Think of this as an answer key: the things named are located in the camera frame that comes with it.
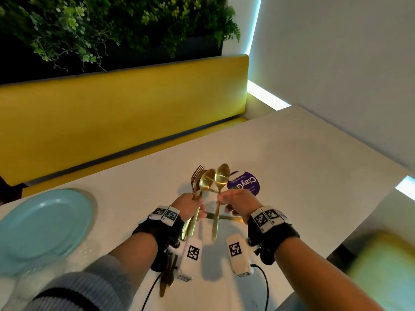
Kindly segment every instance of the plate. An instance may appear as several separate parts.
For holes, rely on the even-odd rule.
[[[68,255],[85,237],[92,215],[90,201],[74,190],[24,201],[0,221],[0,275],[15,276],[47,255]]]

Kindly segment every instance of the sleeve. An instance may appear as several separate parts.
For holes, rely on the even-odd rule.
[[[120,262],[105,255],[83,272],[52,280],[24,311],[127,311],[134,293]]]

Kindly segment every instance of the black cable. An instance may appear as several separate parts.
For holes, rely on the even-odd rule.
[[[265,282],[267,283],[267,302],[265,303],[265,311],[267,311],[268,308],[268,300],[269,300],[269,287],[268,287],[268,280],[267,280],[267,276],[265,275],[265,272],[263,271],[263,269],[261,267],[259,267],[256,264],[251,264],[252,267],[256,267],[259,268],[259,270],[262,272],[263,276],[265,277]]]
[[[141,311],[143,311],[143,310],[144,310],[144,307],[146,306],[147,300],[148,300],[148,298],[150,297],[150,294],[152,293],[152,290],[153,290],[154,286],[156,285],[156,283],[157,283],[158,279],[160,278],[160,276],[161,276],[161,273],[160,273],[160,274],[158,274],[158,276],[157,276],[156,280],[155,280],[155,281],[154,281],[154,283],[153,283],[153,286],[150,288],[150,291],[148,292],[148,295],[147,295],[146,301],[144,301],[144,304],[143,304],[143,307],[141,308]]]

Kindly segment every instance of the table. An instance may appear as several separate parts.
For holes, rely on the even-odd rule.
[[[293,222],[301,238],[327,257],[407,175],[400,165],[377,153],[299,106],[174,146],[102,172],[66,183],[91,199],[96,209],[87,240],[104,255],[131,235],[137,222],[158,205],[169,205],[190,192],[189,178],[200,164],[252,173],[260,184],[259,200],[274,205]],[[22,200],[0,207],[0,219]],[[207,193],[208,211],[215,194]],[[202,269],[191,283],[175,280],[165,297],[155,287],[147,310],[263,310],[263,276],[239,279],[230,269],[225,237],[246,236],[245,224],[221,220],[218,240],[211,241],[212,222],[198,223]],[[263,266],[253,255],[253,262]],[[263,266],[270,285],[268,310],[274,310],[292,288],[277,265]],[[143,281],[131,310],[141,310],[156,273]]]

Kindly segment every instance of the green foliage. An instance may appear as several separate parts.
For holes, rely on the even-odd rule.
[[[237,38],[235,10],[226,0],[0,0],[0,28],[55,65],[75,52],[82,62],[100,62],[107,40],[144,51],[163,44],[170,57],[190,36]]]

